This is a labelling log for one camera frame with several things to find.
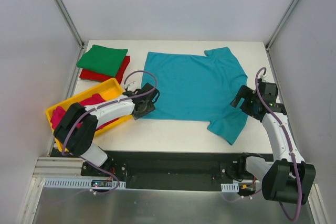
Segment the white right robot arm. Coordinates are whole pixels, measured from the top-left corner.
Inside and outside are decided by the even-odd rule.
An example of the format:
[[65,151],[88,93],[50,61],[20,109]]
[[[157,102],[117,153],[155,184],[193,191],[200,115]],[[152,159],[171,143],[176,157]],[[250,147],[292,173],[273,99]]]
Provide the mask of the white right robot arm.
[[277,100],[274,83],[258,81],[258,89],[242,85],[230,103],[245,114],[260,121],[270,140],[274,162],[269,164],[259,154],[244,154],[236,166],[242,179],[254,175],[261,181],[266,200],[304,205],[308,200],[316,169],[306,163],[290,134],[287,111]]

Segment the teal t shirt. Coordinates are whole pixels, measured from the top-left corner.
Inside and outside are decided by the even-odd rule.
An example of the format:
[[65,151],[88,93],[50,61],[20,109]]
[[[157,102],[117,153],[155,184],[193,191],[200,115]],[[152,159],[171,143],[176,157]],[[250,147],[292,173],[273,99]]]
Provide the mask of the teal t shirt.
[[149,52],[142,84],[157,84],[160,96],[154,120],[209,122],[207,129],[234,144],[247,115],[230,103],[247,75],[228,47],[206,50],[204,55]]

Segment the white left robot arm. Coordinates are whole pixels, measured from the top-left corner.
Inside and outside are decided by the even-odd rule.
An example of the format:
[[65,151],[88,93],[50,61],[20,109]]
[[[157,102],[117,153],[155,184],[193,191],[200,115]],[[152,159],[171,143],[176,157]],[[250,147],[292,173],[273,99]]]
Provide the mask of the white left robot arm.
[[54,129],[54,137],[74,157],[93,164],[99,176],[110,173],[112,158],[93,142],[99,127],[131,115],[135,120],[155,110],[160,92],[148,82],[135,91],[125,91],[115,99],[94,105],[73,103]]

